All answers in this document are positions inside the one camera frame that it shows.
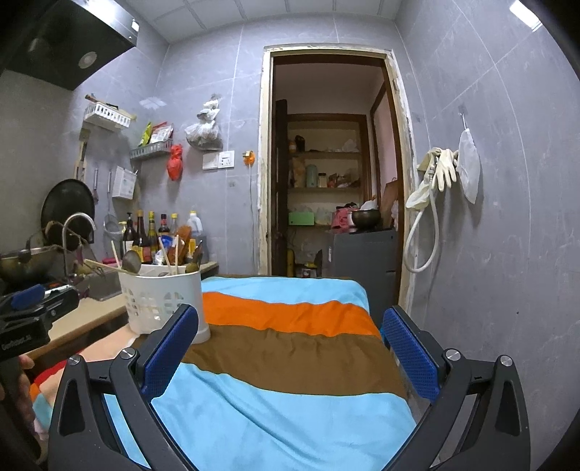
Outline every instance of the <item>white cable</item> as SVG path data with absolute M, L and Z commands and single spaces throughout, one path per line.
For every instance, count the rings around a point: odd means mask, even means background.
M 407 268 L 407 270 L 409 270 L 411 273 L 421 273 L 429 265 L 431 265 L 433 259 L 435 258 L 435 254 L 437 253 L 437 247 L 439 246 L 439 220 L 437 217 L 437 208 L 435 207 L 435 198 L 433 197 L 433 189 L 432 189 L 431 185 L 429 185 L 429 202 L 431 204 L 431 210 L 433 211 L 433 222 L 435 224 L 435 244 L 433 245 L 433 251 L 431 252 L 431 256 L 428 258 L 428 260 L 425 262 L 425 264 L 423 266 L 421 266 L 419 268 L 411 267 L 411 264 L 407 260 L 407 258 L 409 256 L 409 246 L 411 245 L 411 240 L 413 239 L 413 235 L 415 234 L 415 230 L 419 226 L 419 221 L 421 220 L 421 217 L 423 216 L 425 209 L 427 209 L 427 208 L 423 208 L 419 212 L 419 215 L 415 218 L 415 222 L 413 222 L 411 230 L 409 231 L 409 237 L 407 237 L 407 241 L 405 242 L 405 247 L 403 249 L 403 263 L 405 264 L 405 267 Z

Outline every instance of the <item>white plastic basket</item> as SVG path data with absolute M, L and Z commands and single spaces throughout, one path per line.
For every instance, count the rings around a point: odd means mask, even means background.
M 112 197 L 132 200 L 136 182 L 136 173 L 126 170 L 123 167 L 117 166 L 117 171 L 115 171 L 115 181 L 113 183 Z
M 83 120 L 100 126 L 101 128 L 108 129 L 109 131 L 126 129 L 131 124 L 131 118 L 102 103 L 91 103 L 88 105 Z
M 180 305 L 189 304 L 195 307 L 199 318 L 192 343 L 205 342 L 210 331 L 204 316 L 201 272 L 186 274 L 185 267 L 181 266 L 178 275 L 158 276 L 168 270 L 166 266 L 144 265 L 138 276 L 119 273 L 131 330 L 136 334 L 150 334 L 162 328 Z

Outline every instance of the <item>kitchen counter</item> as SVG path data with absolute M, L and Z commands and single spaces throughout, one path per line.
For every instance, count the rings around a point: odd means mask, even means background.
M 204 263 L 201 266 L 201 273 L 217 271 L 217 268 L 217 262 Z M 78 308 L 53 324 L 48 333 L 50 342 L 28 352 L 28 356 L 33 360 L 39 358 L 90 330 L 121 316 L 125 312 L 125 295 L 123 294 L 105 301 L 96 301 L 89 298 L 81 299 Z

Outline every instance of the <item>chrome faucet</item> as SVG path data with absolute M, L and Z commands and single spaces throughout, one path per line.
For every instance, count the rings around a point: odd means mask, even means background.
M 68 229 L 68 225 L 71 223 L 71 221 L 73 219 L 76 218 L 85 218 L 88 222 L 90 222 L 91 227 L 93 228 L 93 231 L 97 230 L 97 227 L 95 226 L 95 221 L 93 221 L 93 219 L 85 213 L 75 213 L 75 214 L 71 214 L 67 220 L 64 222 L 63 224 L 63 260 L 64 260 L 64 276 L 66 277 L 67 280 L 69 280 L 71 277 L 68 273 L 68 267 L 67 267 L 67 229 Z

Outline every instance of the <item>silver bolt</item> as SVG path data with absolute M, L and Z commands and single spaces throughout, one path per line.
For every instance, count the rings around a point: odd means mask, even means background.
M 80 355 L 73 355 L 68 359 L 67 363 L 73 367 L 74 365 L 78 365 L 80 361 L 81 361 Z
M 127 347 L 126 349 L 122 349 L 119 353 L 119 356 L 123 358 L 123 360 L 128 360 L 129 358 L 133 358 L 135 356 L 135 349 L 131 347 Z
M 445 356 L 448 360 L 457 361 L 461 358 L 461 354 L 455 349 L 449 349 L 445 352 Z
M 513 360 L 508 357 L 507 355 L 501 355 L 499 360 L 502 362 L 502 365 L 505 367 L 510 367 L 513 365 Z

